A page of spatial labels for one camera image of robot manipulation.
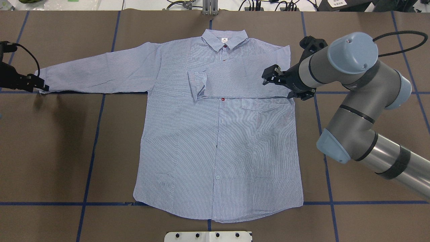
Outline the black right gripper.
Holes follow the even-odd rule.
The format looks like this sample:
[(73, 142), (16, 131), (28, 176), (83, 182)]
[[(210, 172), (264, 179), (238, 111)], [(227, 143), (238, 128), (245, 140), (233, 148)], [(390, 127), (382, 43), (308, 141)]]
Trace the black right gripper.
[(288, 89), (290, 92), (287, 98), (299, 98), (306, 101), (313, 98), (316, 92), (315, 88), (311, 88), (304, 84), (299, 75), (299, 66), (293, 66), (287, 71), (281, 71), (278, 65), (272, 65), (264, 69), (262, 85), (279, 83)]

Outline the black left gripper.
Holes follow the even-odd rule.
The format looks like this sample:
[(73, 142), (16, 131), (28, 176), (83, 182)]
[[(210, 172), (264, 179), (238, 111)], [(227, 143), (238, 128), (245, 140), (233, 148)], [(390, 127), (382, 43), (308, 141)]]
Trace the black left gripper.
[(14, 67), (4, 62), (0, 63), (0, 87), (34, 92), (34, 88), (42, 92), (49, 92), (49, 86), (39, 77), (19, 74)]

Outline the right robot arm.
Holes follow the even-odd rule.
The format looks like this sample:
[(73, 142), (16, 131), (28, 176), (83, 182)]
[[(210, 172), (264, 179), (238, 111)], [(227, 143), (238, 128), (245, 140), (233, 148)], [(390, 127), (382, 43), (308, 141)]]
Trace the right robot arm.
[(306, 36), (303, 53), (286, 71), (278, 65), (264, 69), (263, 84), (287, 87), (287, 98), (308, 100), (316, 89), (338, 82), (349, 90), (316, 146), (340, 163), (355, 160), (379, 177), (395, 180), (429, 200), (429, 160), (372, 129), (383, 110), (399, 108), (412, 85), (379, 57), (376, 38), (354, 32), (327, 44)]

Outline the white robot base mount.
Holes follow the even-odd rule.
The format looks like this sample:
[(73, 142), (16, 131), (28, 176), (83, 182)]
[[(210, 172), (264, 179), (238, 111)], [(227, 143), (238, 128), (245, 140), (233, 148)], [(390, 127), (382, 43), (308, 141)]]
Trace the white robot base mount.
[(165, 242), (252, 242), (248, 231), (168, 232)]

